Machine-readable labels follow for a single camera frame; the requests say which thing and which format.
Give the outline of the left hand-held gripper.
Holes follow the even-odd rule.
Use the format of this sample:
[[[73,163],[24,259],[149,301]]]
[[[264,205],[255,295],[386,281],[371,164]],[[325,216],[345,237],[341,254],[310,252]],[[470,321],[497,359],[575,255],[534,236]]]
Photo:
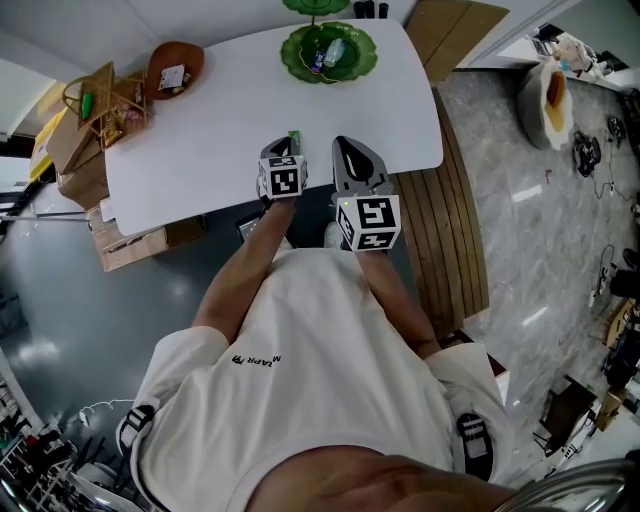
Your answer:
[[[268,200],[300,196],[307,179],[307,161],[296,137],[278,138],[260,153],[257,192]]]

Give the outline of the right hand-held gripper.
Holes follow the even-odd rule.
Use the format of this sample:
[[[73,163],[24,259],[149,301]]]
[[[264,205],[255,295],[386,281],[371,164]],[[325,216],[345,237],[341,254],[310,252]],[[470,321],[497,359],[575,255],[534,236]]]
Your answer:
[[[385,251],[401,231],[400,200],[382,158],[364,143],[338,136],[332,143],[334,220],[353,252]]]

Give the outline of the clear snack packet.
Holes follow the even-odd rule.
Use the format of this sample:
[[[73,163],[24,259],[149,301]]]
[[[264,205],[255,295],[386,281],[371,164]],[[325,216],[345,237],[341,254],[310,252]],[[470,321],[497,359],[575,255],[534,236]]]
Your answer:
[[[342,58],[345,51],[345,43],[341,38],[336,38],[329,44],[323,61],[323,65],[333,68]]]

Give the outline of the green tiered glass plate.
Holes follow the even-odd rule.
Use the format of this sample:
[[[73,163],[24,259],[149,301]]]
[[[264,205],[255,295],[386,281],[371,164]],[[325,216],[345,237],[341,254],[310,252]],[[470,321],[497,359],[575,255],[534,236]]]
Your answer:
[[[311,23],[294,30],[282,43],[281,62],[296,79],[309,84],[333,85],[355,81],[369,74],[377,64],[377,47],[362,29],[343,21],[319,23],[326,17],[344,11],[350,0],[281,0],[283,5],[298,14],[311,18]],[[317,50],[327,50],[332,40],[341,38],[345,51],[333,67],[323,66],[320,73],[311,72]]]

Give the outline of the person's right forearm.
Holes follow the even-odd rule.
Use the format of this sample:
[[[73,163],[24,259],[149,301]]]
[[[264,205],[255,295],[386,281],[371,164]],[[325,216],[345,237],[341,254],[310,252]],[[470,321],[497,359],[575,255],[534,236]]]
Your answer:
[[[356,252],[364,278],[407,346],[421,359],[441,350],[424,310],[412,299],[389,257],[381,251]]]

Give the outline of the person's left forearm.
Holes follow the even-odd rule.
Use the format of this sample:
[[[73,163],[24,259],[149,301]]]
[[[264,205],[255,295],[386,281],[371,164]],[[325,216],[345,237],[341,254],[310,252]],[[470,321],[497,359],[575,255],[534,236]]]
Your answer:
[[[210,283],[193,321],[195,327],[211,327],[228,343],[235,341],[294,213],[293,199],[277,200],[271,205]]]

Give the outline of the wooden slatted platform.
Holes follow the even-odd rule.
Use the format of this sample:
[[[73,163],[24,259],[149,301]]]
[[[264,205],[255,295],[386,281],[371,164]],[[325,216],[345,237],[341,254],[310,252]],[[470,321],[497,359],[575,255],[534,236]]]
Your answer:
[[[470,180],[446,107],[432,90],[443,161],[434,169],[394,174],[418,297],[443,339],[489,307],[488,276]]]

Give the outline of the brown leaf-shaped bowl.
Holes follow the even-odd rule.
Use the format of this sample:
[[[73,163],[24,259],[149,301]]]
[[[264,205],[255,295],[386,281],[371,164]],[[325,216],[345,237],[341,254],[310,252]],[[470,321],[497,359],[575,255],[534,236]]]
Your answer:
[[[149,59],[145,83],[147,96],[153,100],[165,100],[181,94],[199,77],[204,67],[204,60],[204,50],[200,46],[180,41],[161,44]],[[161,71],[176,65],[183,65],[185,68],[182,86],[159,91]]]

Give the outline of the large cardboard box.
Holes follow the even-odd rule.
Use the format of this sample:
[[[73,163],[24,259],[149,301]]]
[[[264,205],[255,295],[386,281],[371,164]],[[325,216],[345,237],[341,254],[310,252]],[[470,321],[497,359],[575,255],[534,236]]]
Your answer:
[[[87,220],[105,273],[196,241],[207,230],[205,218],[196,216],[147,232],[123,235],[115,219],[103,220],[99,206],[87,212]]]

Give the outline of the person's white t-shirt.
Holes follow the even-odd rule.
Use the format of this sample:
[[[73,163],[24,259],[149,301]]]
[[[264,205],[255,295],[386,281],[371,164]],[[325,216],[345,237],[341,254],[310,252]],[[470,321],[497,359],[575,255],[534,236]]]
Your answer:
[[[461,471],[457,421],[479,416],[492,481],[514,433],[484,347],[421,359],[365,287],[354,254],[279,253],[230,344],[191,327],[156,346],[121,425],[143,493],[169,512],[242,512],[259,482],[302,452],[355,446]]]

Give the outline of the yellow bin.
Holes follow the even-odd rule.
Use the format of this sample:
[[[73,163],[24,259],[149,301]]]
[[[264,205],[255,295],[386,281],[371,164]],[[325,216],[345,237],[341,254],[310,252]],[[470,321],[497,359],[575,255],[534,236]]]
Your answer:
[[[45,171],[52,164],[52,159],[47,152],[46,146],[52,133],[64,117],[65,113],[66,110],[63,109],[54,115],[36,136],[30,159],[29,184],[39,181]]]

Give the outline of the dark chair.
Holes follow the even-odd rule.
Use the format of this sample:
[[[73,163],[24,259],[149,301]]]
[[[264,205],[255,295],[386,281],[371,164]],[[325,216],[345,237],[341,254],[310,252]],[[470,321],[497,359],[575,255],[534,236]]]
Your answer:
[[[564,381],[566,385],[560,391],[550,389],[546,396],[539,423],[548,436],[533,433],[546,458],[566,445],[579,420],[589,413],[596,401],[591,390],[568,374],[564,375]]]

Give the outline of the silver headset rim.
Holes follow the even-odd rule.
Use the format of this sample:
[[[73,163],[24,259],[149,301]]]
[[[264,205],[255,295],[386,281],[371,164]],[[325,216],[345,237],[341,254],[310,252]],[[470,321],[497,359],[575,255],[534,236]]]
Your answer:
[[[640,462],[604,460],[554,473],[495,512],[640,512]]]

